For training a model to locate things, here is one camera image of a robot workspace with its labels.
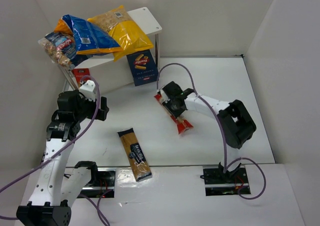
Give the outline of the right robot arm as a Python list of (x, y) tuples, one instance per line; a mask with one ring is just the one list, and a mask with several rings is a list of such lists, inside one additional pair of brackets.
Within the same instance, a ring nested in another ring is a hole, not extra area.
[(224, 183), (237, 176), (241, 162), (240, 149), (257, 127), (246, 107), (240, 100), (220, 101), (196, 93), (192, 88), (182, 90), (175, 82), (159, 89), (155, 99), (177, 124), (178, 132), (192, 128), (183, 113), (194, 111), (211, 117), (218, 123), (223, 143), (223, 159), (218, 165), (216, 177)]

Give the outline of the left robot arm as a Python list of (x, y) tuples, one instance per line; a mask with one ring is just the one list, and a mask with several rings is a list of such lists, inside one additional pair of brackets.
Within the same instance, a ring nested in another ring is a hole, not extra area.
[(107, 98), (96, 99), (78, 90), (60, 93), (58, 109), (46, 129), (44, 165), (35, 189), (25, 206), (19, 206), (16, 217), (25, 226), (67, 226), (71, 207), (82, 188), (98, 180), (94, 161), (79, 161), (69, 178), (65, 170), (75, 139), (85, 119), (104, 121), (109, 108)]

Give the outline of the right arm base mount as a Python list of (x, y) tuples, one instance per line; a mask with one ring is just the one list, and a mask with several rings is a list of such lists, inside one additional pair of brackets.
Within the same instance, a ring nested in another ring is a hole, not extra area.
[(246, 168), (241, 165), (225, 174), (221, 164), (204, 167), (200, 178), (204, 181), (206, 196), (237, 195), (238, 190), (244, 195), (251, 194)]

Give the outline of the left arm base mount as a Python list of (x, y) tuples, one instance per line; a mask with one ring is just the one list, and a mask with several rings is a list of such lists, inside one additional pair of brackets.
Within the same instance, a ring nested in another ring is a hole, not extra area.
[(78, 198), (82, 195), (91, 199), (114, 198), (115, 196), (116, 168), (98, 168), (98, 179), (93, 185), (85, 185)]

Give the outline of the black La Sicilia spaghetti pack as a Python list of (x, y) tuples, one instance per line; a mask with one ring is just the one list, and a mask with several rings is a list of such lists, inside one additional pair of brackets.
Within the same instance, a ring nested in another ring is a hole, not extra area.
[(152, 176), (150, 166), (141, 149), (133, 128), (120, 131), (117, 134), (127, 155), (135, 181), (140, 182), (147, 177)]

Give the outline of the red spaghetti pack with barcode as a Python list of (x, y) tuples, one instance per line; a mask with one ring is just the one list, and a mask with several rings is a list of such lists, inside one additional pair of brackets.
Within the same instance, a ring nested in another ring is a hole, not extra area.
[(154, 98), (157, 100), (157, 102), (161, 105), (161, 107), (165, 110), (165, 112), (170, 116), (170, 118), (173, 120), (173, 122), (177, 126), (178, 134), (184, 133), (185, 131), (192, 129), (193, 125), (184, 117), (184, 116), (178, 116), (175, 118), (164, 106), (164, 99), (161, 96), (160, 93), (157, 93)]

